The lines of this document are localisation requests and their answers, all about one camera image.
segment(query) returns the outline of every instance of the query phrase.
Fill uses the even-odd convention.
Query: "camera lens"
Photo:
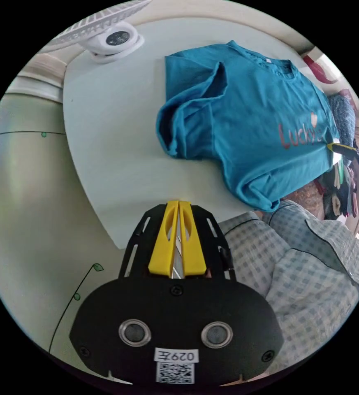
[[[230,325],[215,321],[206,325],[201,332],[201,340],[205,346],[211,349],[220,349],[228,345],[233,338]]]
[[[130,324],[125,329],[125,337],[131,342],[138,343],[145,337],[145,331],[138,324]]]
[[[151,330],[142,321],[131,319],[121,323],[119,327],[120,339],[131,347],[141,347],[151,339]]]

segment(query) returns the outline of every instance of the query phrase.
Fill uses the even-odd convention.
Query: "desk fan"
[[[127,1],[87,16],[53,38],[39,53],[79,44],[91,53],[97,63],[121,59],[145,41],[136,28],[123,19],[143,9],[151,1]]]

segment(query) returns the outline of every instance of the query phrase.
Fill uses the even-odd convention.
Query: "checkered fabric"
[[[249,212],[220,227],[237,280],[266,298],[284,336],[268,373],[301,361],[329,341],[359,300],[359,240],[345,225],[319,221],[284,200],[262,220]]]

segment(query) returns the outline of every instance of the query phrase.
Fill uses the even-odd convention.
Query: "white label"
[[[194,384],[195,365],[194,363],[183,362],[158,362],[156,367],[156,382],[165,384]]]
[[[198,363],[199,350],[171,350],[155,348],[155,362]]]

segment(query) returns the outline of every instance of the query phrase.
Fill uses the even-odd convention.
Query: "green leaf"
[[[103,268],[99,263],[95,263],[95,264],[93,265],[93,268],[94,268],[94,270],[97,271],[97,272],[100,272],[100,271],[104,270],[104,268]]]

